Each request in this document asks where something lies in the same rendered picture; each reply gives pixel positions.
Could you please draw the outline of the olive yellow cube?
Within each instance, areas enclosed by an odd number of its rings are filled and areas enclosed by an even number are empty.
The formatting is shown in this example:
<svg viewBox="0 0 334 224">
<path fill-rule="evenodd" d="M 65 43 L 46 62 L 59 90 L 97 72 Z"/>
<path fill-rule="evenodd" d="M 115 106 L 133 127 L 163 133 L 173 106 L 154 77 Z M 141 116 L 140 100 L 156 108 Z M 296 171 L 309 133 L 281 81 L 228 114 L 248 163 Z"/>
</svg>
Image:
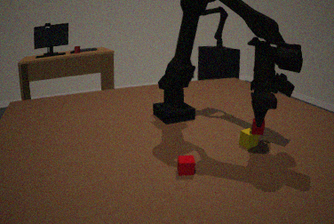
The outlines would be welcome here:
<svg viewBox="0 0 334 224">
<path fill-rule="evenodd" d="M 258 145 L 259 134 L 251 134 L 251 128 L 240 131 L 239 144 L 247 149 Z"/>
</svg>

